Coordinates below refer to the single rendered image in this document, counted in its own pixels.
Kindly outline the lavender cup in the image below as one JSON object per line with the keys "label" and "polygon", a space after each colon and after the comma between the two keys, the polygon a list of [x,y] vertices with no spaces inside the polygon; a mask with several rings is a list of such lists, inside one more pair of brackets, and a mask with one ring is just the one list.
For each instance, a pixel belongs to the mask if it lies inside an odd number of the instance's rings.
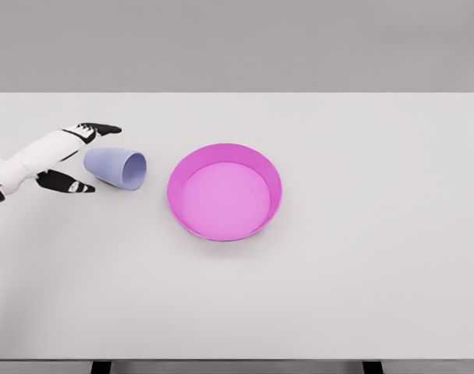
{"label": "lavender cup", "polygon": [[147,173],[147,160],[142,153],[114,147],[88,150],[83,165],[96,178],[129,191],[138,189]]}

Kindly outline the pink plate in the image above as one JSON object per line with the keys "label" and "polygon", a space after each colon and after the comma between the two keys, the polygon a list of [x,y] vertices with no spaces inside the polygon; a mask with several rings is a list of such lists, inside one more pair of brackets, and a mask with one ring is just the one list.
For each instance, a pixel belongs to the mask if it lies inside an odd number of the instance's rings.
{"label": "pink plate", "polygon": [[192,234],[231,242],[264,229],[282,200],[281,176],[253,148],[235,143],[201,147],[173,169],[167,201],[174,218]]}

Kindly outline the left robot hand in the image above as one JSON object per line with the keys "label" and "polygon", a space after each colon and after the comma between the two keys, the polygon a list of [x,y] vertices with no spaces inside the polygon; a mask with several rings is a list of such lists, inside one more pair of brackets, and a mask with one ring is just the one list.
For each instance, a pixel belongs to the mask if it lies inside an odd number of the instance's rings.
{"label": "left robot hand", "polygon": [[121,131],[120,127],[114,125],[82,122],[43,136],[21,150],[17,157],[43,189],[66,194],[94,193],[94,186],[52,168],[78,153],[98,137],[119,134]]}

